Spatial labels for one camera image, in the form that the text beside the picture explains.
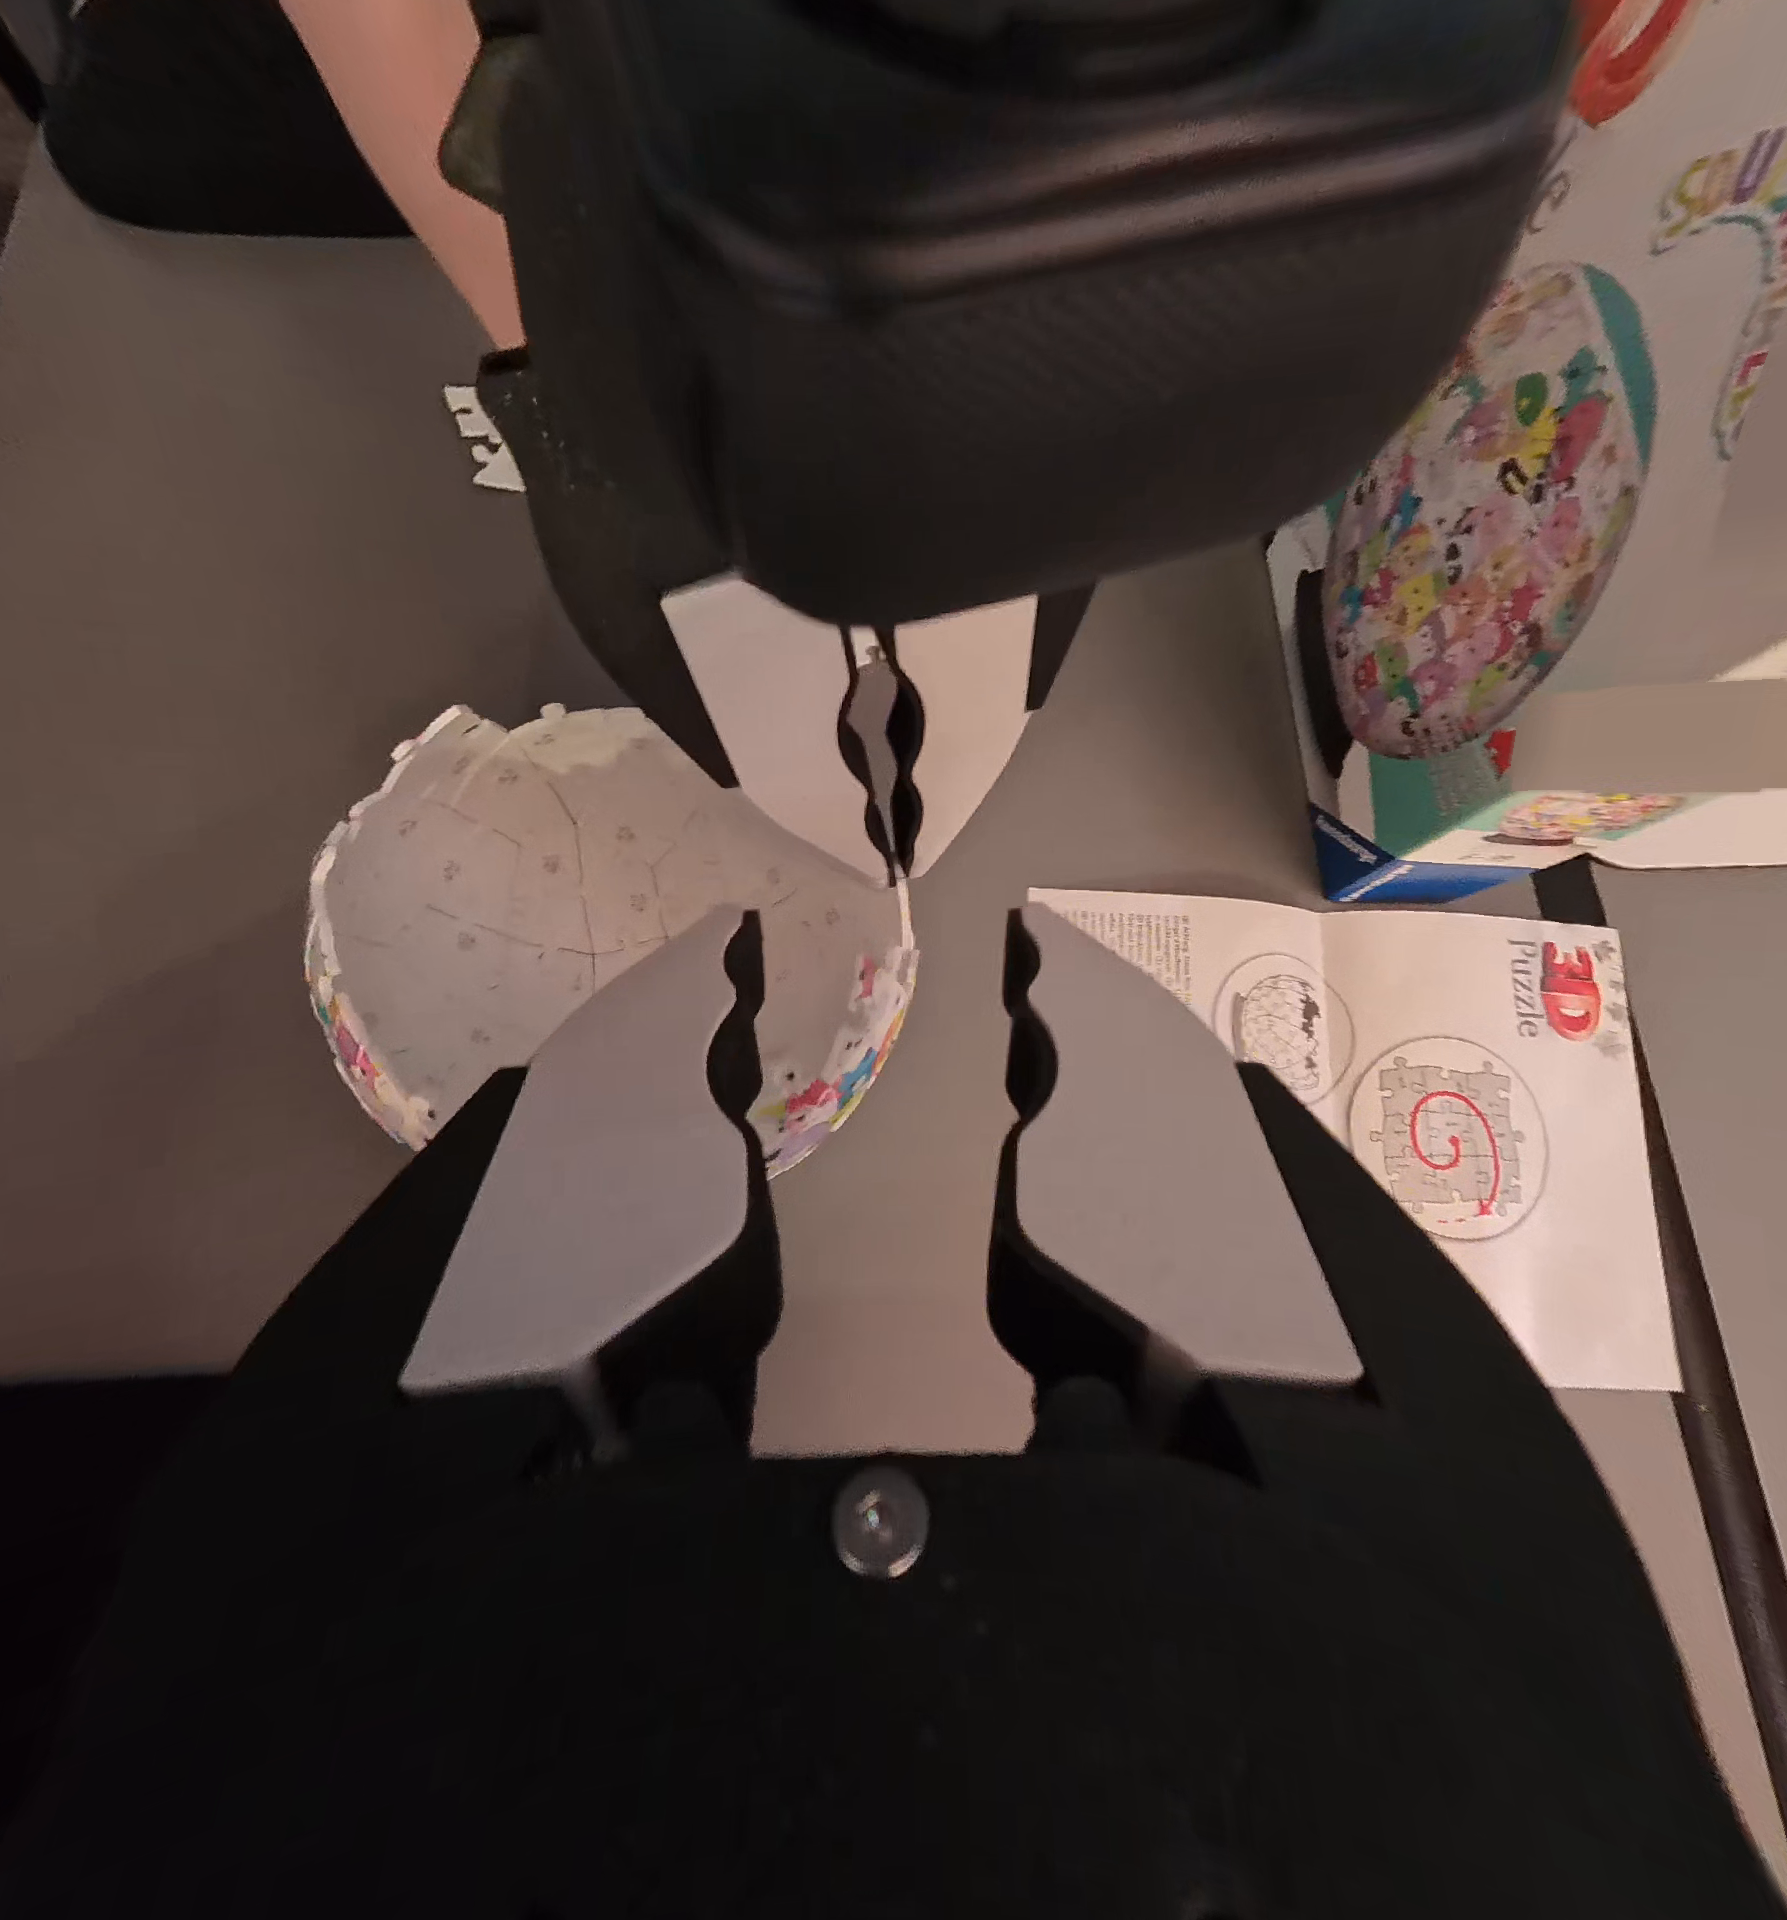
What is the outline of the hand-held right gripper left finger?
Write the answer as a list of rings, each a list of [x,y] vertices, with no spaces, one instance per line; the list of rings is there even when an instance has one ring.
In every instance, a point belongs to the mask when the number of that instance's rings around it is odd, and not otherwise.
[[[751,1103],[760,923],[712,910],[600,983],[530,1058],[516,1103],[398,1363],[404,1399],[598,1393],[712,1261],[759,1250],[705,1308],[705,1359],[777,1325],[777,1235]]]

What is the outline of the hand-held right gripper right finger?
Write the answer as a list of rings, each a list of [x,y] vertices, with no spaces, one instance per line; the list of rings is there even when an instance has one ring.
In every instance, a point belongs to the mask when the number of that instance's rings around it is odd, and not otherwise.
[[[1052,910],[1005,913],[987,1318],[1034,1380],[1360,1380],[1238,1058]]]

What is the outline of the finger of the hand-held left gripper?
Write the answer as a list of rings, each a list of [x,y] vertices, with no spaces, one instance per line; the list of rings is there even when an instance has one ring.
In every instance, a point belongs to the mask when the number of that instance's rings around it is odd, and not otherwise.
[[[815,851],[892,884],[846,631],[815,624],[732,574],[667,588],[665,616],[740,797]]]
[[[892,875],[921,882],[967,827],[1023,739],[1034,595],[887,631],[887,661],[921,704],[921,739],[898,752]]]

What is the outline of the half-built puzzle ball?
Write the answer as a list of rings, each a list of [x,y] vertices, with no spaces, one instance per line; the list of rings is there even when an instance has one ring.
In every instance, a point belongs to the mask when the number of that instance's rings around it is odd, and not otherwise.
[[[444,709],[309,863],[304,990],[359,1111],[424,1153],[494,1074],[697,916],[760,916],[767,1173],[817,1153],[907,1024],[907,884],[712,787],[641,709],[502,728]]]

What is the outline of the person's left forearm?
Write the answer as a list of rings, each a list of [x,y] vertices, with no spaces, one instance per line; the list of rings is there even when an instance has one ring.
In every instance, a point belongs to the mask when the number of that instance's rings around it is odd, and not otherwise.
[[[506,222],[444,186],[437,137],[481,54],[466,0],[282,0],[377,192],[494,353],[524,345]]]

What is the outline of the puzzle ball box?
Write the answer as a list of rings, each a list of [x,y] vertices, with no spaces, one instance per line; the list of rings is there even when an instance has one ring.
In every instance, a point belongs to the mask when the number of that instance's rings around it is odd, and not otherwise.
[[[1576,23],[1478,323],[1270,540],[1323,904],[1787,867],[1787,0]]]

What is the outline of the folded instruction sheet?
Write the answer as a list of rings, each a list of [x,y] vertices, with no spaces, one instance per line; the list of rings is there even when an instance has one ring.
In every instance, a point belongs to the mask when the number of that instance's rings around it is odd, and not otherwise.
[[[1027,892],[1270,1071],[1563,1393],[1681,1393],[1612,929]]]

